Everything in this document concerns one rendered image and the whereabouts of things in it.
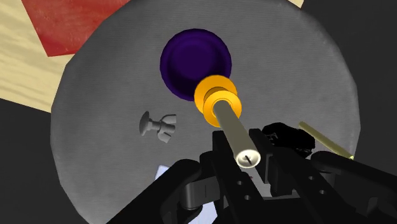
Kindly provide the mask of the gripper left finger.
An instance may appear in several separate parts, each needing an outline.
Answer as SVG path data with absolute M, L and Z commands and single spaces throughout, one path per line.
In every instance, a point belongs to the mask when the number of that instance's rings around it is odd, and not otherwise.
M 209 202 L 217 214 L 212 224 L 252 224 L 263 207 L 222 131 L 212 133 L 212 150 L 199 161 L 177 161 L 107 224 L 189 224 Z

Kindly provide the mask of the black irregular object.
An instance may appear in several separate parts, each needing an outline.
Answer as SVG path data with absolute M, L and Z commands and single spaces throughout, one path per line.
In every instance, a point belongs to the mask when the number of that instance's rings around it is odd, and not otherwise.
M 262 133 L 271 144 L 294 150 L 302 158 L 307 158 L 315 148 L 315 139 L 306 131 L 276 122 L 264 126 Z

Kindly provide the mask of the red rug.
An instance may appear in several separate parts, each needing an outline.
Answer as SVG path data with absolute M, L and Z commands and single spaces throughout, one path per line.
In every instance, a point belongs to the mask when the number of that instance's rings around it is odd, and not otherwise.
M 21 0 L 49 57 L 75 54 L 96 28 L 130 0 Z

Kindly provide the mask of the grey round table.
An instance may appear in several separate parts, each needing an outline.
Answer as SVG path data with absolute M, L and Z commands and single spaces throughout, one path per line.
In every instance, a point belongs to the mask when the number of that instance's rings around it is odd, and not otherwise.
M 59 179 L 88 224 L 106 224 L 155 178 L 159 165 L 196 160 L 213 127 L 160 75 L 173 35 L 219 36 L 247 129 L 308 123 L 349 153 L 360 132 L 356 84 L 324 29 L 288 0 L 135 0 L 103 21 L 67 63 L 52 105 L 51 147 Z M 177 116 L 168 143 L 144 136 L 145 111 Z

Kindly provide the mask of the dark purple bowl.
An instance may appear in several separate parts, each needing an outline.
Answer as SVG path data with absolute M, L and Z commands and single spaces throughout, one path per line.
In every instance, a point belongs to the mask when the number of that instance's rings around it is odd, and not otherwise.
M 232 58 L 224 41 L 205 29 L 175 34 L 160 56 L 160 74 L 178 98 L 193 101 L 197 85 L 210 75 L 230 77 Z

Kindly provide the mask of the grey wing bolt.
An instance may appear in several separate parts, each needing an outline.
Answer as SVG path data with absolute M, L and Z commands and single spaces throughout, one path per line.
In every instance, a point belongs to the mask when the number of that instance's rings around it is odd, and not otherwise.
M 150 118 L 149 111 L 145 111 L 139 122 L 139 133 L 144 136 L 148 131 L 154 130 L 159 140 L 168 143 L 172 137 L 171 134 L 176 130 L 176 118 L 175 114 L 164 115 L 159 121 L 154 121 Z

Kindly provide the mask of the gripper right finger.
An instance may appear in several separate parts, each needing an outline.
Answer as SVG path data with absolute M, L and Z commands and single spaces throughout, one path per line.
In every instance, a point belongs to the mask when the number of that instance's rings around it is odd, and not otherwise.
M 327 151 L 307 160 L 260 129 L 249 136 L 265 165 L 262 179 L 279 195 L 296 190 L 316 224 L 397 224 L 397 176 Z

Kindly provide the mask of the yellow-green pencil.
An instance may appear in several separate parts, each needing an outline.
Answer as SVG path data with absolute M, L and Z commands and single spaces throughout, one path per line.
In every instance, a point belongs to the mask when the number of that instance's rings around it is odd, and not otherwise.
M 323 146 L 328 148 L 333 153 L 351 160 L 354 159 L 354 156 L 350 154 L 347 150 L 339 146 L 337 143 L 334 143 L 332 140 L 327 138 L 315 128 L 311 127 L 309 124 L 305 122 L 299 122 L 298 127 L 311 135 L 315 140 L 319 141 Z

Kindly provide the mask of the grey candle with gold holder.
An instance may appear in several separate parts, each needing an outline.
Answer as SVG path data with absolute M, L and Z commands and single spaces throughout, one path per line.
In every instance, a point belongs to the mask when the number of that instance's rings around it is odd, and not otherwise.
M 204 78 L 195 89 L 194 102 L 207 123 L 222 129 L 239 167 L 250 169 L 260 163 L 261 155 L 239 120 L 242 103 L 229 78 L 222 75 Z

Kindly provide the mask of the pale flat card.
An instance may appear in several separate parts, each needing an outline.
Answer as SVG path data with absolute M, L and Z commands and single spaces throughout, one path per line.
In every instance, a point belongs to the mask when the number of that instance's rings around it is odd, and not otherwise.
M 164 172 L 166 172 L 169 167 L 164 165 L 159 165 L 157 172 L 155 174 L 155 179 L 158 179 Z M 203 205 L 202 211 L 200 214 L 194 218 L 189 224 L 212 224 L 216 219 L 217 214 L 215 210 L 215 206 L 213 202 L 206 203 Z

